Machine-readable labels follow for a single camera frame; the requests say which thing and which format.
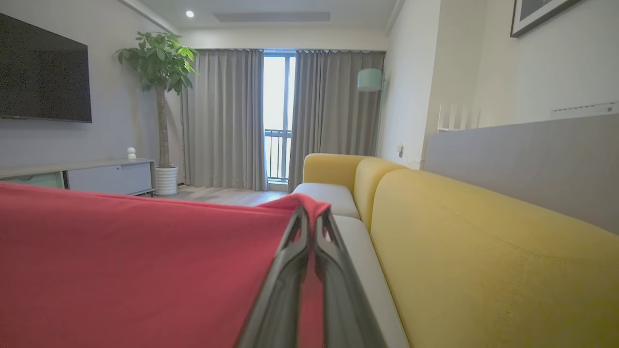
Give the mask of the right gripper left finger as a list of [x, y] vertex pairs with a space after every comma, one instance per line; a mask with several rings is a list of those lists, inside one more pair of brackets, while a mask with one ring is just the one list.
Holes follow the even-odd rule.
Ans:
[[247, 315], [237, 348], [296, 348], [301, 288], [310, 253], [307, 210], [299, 206], [281, 238], [254, 304]]

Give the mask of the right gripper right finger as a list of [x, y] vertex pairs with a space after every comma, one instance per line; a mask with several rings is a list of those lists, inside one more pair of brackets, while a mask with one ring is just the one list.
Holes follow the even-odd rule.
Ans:
[[323, 285], [325, 348], [385, 348], [384, 337], [331, 209], [316, 218], [315, 269]]

